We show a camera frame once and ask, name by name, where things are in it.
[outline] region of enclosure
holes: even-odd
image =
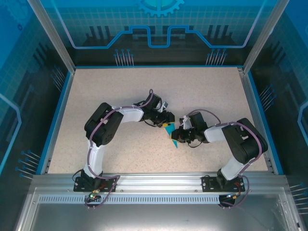
[[[307,10],[304,0],[0,1],[3,230],[306,230]],[[200,180],[228,162],[226,141],[190,148],[140,122],[121,124],[106,149],[115,192],[95,211],[83,205],[72,176],[87,161],[85,123],[101,103],[133,105],[149,89],[175,128],[203,108],[246,117],[265,138],[241,206],[219,207],[222,194]]]

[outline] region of blue edge trim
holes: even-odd
[[[52,142],[53,134],[54,134],[54,132],[58,132],[58,131],[55,131],[55,126],[56,126],[56,122],[57,122],[58,119],[62,120],[63,115],[60,115],[60,108],[62,106],[66,105],[67,101],[64,101],[64,96],[65,96],[65,93],[70,90],[70,87],[71,87],[71,81],[70,80],[71,80],[71,78],[72,78],[72,75],[71,75],[70,72],[68,72],[67,75],[66,75],[66,78],[65,78],[65,82],[64,82],[61,94],[60,94],[60,98],[59,98],[56,110],[54,112],[54,116],[53,116],[53,119],[52,119],[52,122],[51,122],[51,126],[50,126],[50,129],[49,129],[49,132],[48,132],[48,135],[47,135],[47,138],[46,138],[46,142],[45,142],[45,145],[44,145],[44,148],[43,148],[42,156],[41,156],[39,163],[38,163],[38,168],[37,168],[37,171],[36,171],[37,175],[41,174],[42,169],[44,167],[44,162],[45,162],[45,159],[46,159],[46,156],[47,156],[48,148],[49,148],[49,146],[51,145],[51,142]]]
[[[119,67],[118,66],[77,66],[76,69],[123,68],[123,67],[125,68],[125,66],[119,66]],[[132,68],[132,67],[134,67],[134,68],[136,68],[136,67],[137,68],[144,68],[144,67],[242,67],[242,66],[240,66],[240,65],[230,65],[230,66],[178,65],[178,66],[176,66],[176,65],[174,65],[174,66],[127,66],[126,68]],[[252,90],[253,90],[254,96],[256,98],[256,102],[257,102],[257,106],[258,106],[259,112],[261,114],[261,119],[262,119],[262,122],[264,124],[265,132],[267,134],[268,141],[269,141],[269,145],[270,145],[271,150],[272,150],[272,154],[273,154],[274,162],[275,162],[275,165],[276,165],[276,168],[277,168],[277,172],[278,172],[279,175],[283,175],[283,170],[282,170],[282,166],[281,166],[280,161],[279,161],[277,150],[276,150],[273,138],[271,136],[269,125],[267,123],[264,111],[262,109],[261,101],[260,101],[259,95],[257,93],[257,88],[256,88],[256,85],[255,85],[255,82],[254,82],[254,80],[252,78],[252,75],[251,75],[250,71],[248,72],[248,77],[249,77],[249,80],[250,80],[250,83],[251,83],[251,86],[252,86]],[[63,86],[63,90],[62,90],[60,98],[59,98],[59,102],[58,102],[56,111],[54,113],[54,117],[53,117],[53,120],[52,120],[52,123],[51,123],[51,128],[49,130],[49,133],[48,133],[48,136],[47,136],[47,139],[46,139],[46,142],[45,142],[45,146],[44,146],[44,149],[43,149],[43,152],[42,152],[42,156],[41,156],[40,162],[38,164],[38,169],[37,169],[36,174],[40,174],[41,171],[42,171],[42,168],[43,168],[43,165],[44,165],[44,162],[45,162],[45,158],[46,158],[46,155],[47,155],[47,150],[48,150],[48,147],[49,147],[49,145],[51,143],[52,135],[54,133],[56,121],[57,121],[58,118],[62,119],[62,116],[59,115],[59,112],[60,112],[60,108],[61,108],[62,104],[63,103],[66,104],[66,102],[64,102],[63,100],[64,100],[65,92],[67,90],[69,90],[69,89],[67,89],[67,86],[68,86],[68,82],[69,82],[70,78],[71,78],[71,73],[68,73],[67,77],[66,77],[66,80],[65,80],[65,83],[64,83],[64,86]]]
[[[283,175],[282,166],[281,166],[278,154],[277,154],[277,150],[276,150],[276,147],[275,147],[275,144],[274,144],[274,140],[273,140],[273,137],[271,136],[269,125],[268,125],[268,122],[266,120],[266,117],[265,117],[265,114],[264,114],[264,111],[263,111],[263,108],[262,108],[262,105],[261,105],[261,101],[260,101],[260,98],[259,98],[259,95],[258,95],[258,92],[257,92],[257,88],[256,88],[254,79],[252,78],[250,71],[248,72],[248,77],[249,77],[251,87],[252,87],[252,90],[253,90],[255,98],[256,98],[256,102],[257,102],[257,105],[258,105],[259,112],[261,114],[261,119],[262,119],[262,122],[263,122],[263,125],[264,125],[264,128],[265,128],[266,135],[268,137],[269,145],[271,147],[271,151],[272,151],[274,162],[275,162],[274,164],[276,165],[278,174]]]

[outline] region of beige tabletop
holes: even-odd
[[[222,122],[252,116],[236,67],[78,69],[51,159],[49,173],[74,173],[84,167],[88,152],[84,125],[107,102],[132,105],[145,100],[152,88],[168,111],[179,117],[204,108]],[[217,123],[203,113],[208,126]],[[121,124],[104,155],[105,173],[217,171],[231,157],[226,141],[190,148],[175,147],[164,128],[144,122]],[[267,170],[262,156],[248,170]]]

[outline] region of gear icon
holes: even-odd
[[[23,25],[24,20],[28,17],[29,9],[26,0],[0,0],[0,7],[6,6],[11,16]]]
[[[174,10],[180,8],[184,0],[138,0],[139,10],[144,10],[144,13],[149,13],[152,17],[162,14],[166,17],[168,13],[173,13]]]

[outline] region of blue enclosure wall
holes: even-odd
[[[76,65],[242,65],[276,0],[43,0]]]
[[[0,229],[11,231],[67,69],[27,1],[0,1],[0,32]]]
[[[308,2],[291,0],[254,63],[256,83],[290,185],[308,185]],[[308,200],[302,200],[307,207]]]

